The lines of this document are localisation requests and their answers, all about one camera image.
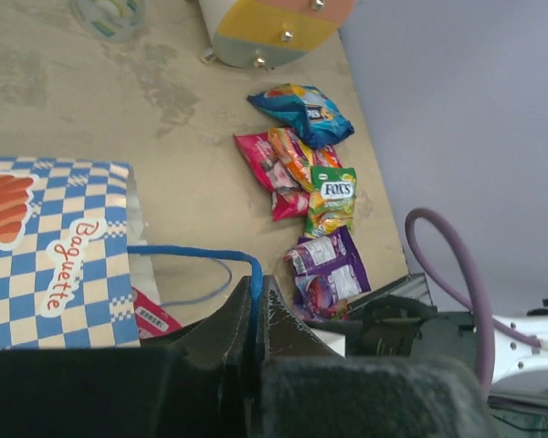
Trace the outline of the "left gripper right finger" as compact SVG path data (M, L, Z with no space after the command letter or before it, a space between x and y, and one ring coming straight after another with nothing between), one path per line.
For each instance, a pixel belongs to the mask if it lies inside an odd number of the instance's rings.
M256 352L261 435L330 437L334 414L321 367L338 355L290 309L274 276L264 277Z

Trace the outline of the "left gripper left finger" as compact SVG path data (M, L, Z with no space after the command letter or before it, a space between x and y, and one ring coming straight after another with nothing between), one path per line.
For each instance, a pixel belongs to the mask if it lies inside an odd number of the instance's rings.
M165 437L246 437L252 374L250 278L215 313L172 344L177 357L163 401Z

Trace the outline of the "purple snack packet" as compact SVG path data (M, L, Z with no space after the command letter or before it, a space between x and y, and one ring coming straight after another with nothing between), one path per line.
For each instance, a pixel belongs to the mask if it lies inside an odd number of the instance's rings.
M305 320L346 319L349 299L372 290L346 226L322 237L302 238L284 260L298 291L294 306Z

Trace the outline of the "red small candy packet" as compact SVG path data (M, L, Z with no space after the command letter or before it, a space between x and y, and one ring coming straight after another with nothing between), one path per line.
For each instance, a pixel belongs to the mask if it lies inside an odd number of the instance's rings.
M132 297L139 340L160 338L183 327L136 287L132 287Z

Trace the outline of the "pink REAL crisps bag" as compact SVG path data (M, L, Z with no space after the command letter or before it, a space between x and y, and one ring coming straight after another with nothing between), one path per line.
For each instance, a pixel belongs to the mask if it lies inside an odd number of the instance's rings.
M284 167L268 134L234 135L233 139L255 178L271 194L272 220L306 216L309 195Z

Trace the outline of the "green Fox's candy bag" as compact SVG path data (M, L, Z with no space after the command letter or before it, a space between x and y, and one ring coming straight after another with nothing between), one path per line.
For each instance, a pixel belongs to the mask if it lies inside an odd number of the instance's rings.
M311 168L310 193L304 236L318 238L340 227L353 228L357 175L354 168Z

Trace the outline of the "checkered paper bag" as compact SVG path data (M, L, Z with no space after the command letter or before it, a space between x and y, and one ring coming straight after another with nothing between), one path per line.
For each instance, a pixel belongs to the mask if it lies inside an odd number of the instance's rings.
M122 162L0 156L0 350L140 343L152 249Z

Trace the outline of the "pink raspberry candy bag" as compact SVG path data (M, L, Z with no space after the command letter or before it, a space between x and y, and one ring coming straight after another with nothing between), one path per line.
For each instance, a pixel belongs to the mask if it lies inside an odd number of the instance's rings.
M269 129L268 141L289 174L302 189L311 193L314 190L311 168L316 165L313 150L290 128Z

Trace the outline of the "blue snack bag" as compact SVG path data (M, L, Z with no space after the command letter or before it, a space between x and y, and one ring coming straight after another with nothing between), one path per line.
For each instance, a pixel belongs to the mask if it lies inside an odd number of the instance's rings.
M294 83L249 95L258 110L296 131L314 150L334 146L354 134L352 123L320 89Z

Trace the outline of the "orange snack packet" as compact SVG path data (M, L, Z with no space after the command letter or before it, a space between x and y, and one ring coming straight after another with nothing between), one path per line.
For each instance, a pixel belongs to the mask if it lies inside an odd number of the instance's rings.
M342 162L335 148L327 145L313 151L315 165L320 167L342 168Z

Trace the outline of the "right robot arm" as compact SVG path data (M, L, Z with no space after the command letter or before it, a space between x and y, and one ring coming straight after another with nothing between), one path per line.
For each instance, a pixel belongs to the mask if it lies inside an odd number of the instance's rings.
M493 331L482 332L474 316L438 312L430 318L309 321L312 329L345 337L349 356L397 356L415 360L444 357L475 372L480 387L523 373L548 370L548 315L485 318Z

